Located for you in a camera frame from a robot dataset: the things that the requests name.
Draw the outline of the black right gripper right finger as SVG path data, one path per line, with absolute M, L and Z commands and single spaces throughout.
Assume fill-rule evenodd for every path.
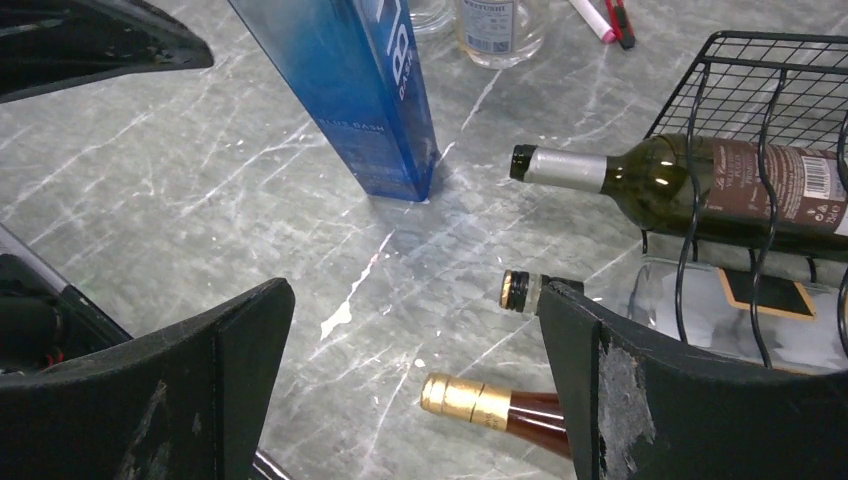
M 581 479 L 843 479 L 847 376 L 721 357 L 568 285 L 537 310 Z

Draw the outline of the silver necked green wine bottle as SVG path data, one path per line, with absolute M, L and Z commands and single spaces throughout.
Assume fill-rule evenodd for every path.
M 624 154 L 521 144 L 509 175 L 612 198 L 641 229 L 844 262 L 847 193 L 832 151 L 683 134 L 645 139 Z

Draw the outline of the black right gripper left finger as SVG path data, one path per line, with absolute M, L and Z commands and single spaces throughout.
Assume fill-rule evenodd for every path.
M 248 479 L 292 323 L 270 279 L 206 312 L 1 383 L 5 479 Z

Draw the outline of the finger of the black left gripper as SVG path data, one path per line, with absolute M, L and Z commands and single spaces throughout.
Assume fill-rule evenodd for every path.
M 209 45 L 146 1 L 4 1 L 1 100 L 123 75 L 208 68 Z

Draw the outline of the blue labelled clear bottle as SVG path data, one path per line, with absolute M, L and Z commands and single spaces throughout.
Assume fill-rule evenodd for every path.
M 366 193 L 428 197 L 439 150 L 407 2 L 231 5 Z

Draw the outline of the silver capped clear bottle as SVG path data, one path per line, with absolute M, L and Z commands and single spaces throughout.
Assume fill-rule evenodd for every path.
M 453 28 L 453 0 L 408 0 L 407 3 L 416 35 L 443 33 Z

